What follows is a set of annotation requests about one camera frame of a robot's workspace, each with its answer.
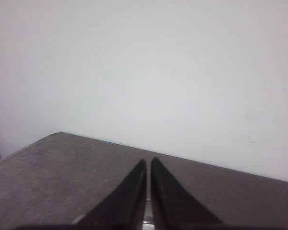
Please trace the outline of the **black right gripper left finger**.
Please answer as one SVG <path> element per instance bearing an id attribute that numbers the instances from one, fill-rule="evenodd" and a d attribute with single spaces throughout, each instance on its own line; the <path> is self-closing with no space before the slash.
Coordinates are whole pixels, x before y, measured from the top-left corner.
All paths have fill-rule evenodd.
<path id="1" fill-rule="evenodd" d="M 141 159 L 118 187 L 76 224 L 27 225 L 18 230 L 141 230 L 146 203 L 146 162 Z"/>

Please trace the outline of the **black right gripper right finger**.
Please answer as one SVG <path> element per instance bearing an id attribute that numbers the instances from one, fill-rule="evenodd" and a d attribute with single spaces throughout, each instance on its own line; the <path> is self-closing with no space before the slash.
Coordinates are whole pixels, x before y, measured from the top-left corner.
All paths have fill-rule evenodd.
<path id="1" fill-rule="evenodd" d="M 151 199 L 160 230 L 284 230 L 285 226 L 230 225 L 192 196 L 162 163 L 151 160 Z"/>

